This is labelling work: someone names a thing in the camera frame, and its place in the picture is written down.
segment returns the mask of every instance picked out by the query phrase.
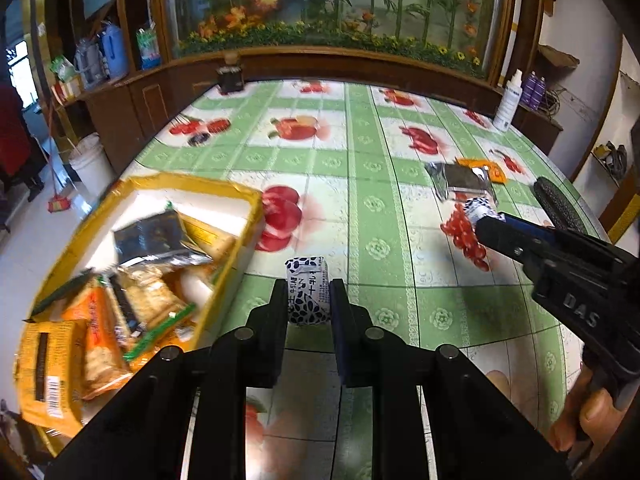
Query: white floor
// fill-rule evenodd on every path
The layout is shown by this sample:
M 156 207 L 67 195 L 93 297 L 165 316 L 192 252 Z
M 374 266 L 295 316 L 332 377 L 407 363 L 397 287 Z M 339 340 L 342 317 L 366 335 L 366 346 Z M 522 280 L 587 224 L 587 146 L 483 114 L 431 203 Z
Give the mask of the white floor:
M 84 199 L 75 193 L 71 209 L 49 213 L 47 202 L 53 195 L 50 176 L 45 183 L 36 199 L 12 219 L 11 234 L 0 240 L 0 399 L 6 399 L 9 409 L 16 412 L 12 370 L 22 320 L 40 284 L 88 211 Z

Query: bucket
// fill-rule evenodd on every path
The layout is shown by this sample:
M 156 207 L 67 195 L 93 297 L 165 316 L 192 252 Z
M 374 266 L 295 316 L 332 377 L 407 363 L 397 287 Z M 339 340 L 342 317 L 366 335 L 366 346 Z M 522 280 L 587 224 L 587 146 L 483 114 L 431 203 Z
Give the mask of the bucket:
M 69 163 L 87 191 L 98 197 L 115 178 L 98 134 L 86 136 L 69 156 Z

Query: blue thermos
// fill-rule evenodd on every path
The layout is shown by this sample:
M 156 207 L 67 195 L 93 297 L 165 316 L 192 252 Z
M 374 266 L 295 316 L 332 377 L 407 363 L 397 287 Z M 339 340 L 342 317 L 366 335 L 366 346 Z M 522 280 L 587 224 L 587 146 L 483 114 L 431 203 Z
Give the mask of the blue thermos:
M 113 23 L 107 23 L 104 29 L 102 49 L 107 59 L 111 79 L 124 76 L 129 71 L 129 59 L 124 49 L 122 30 Z

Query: white bottle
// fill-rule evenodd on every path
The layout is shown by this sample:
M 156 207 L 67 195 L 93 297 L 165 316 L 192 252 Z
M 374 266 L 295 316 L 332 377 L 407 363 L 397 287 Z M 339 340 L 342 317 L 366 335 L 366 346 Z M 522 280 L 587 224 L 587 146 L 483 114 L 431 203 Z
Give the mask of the white bottle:
M 521 95 L 522 70 L 516 70 L 511 81 L 509 81 L 504 87 L 502 101 L 500 101 L 498 111 L 495 113 L 494 126 L 497 130 L 506 132 L 509 129 L 513 116 L 516 114 L 516 110 L 518 109 L 518 103 L 520 102 Z

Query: broom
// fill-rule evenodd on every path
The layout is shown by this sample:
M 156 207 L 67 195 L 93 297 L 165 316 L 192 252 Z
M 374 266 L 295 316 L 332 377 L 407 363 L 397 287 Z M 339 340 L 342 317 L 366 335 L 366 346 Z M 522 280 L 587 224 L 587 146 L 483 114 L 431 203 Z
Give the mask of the broom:
M 51 135 L 51 125 L 53 122 L 53 100 L 49 102 L 49 139 L 52 143 L 55 144 L 53 140 L 53 136 Z M 47 203 L 47 210 L 50 213 L 55 213 L 56 211 L 65 211 L 71 207 L 71 202 L 65 196 L 60 196 L 56 191 L 56 181 L 60 184 L 60 192 L 62 192 L 62 182 L 59 181 L 56 172 L 53 171 L 53 146 L 51 147 L 51 153 L 49 153 L 49 167 L 51 168 L 51 181 L 53 183 L 53 197 Z

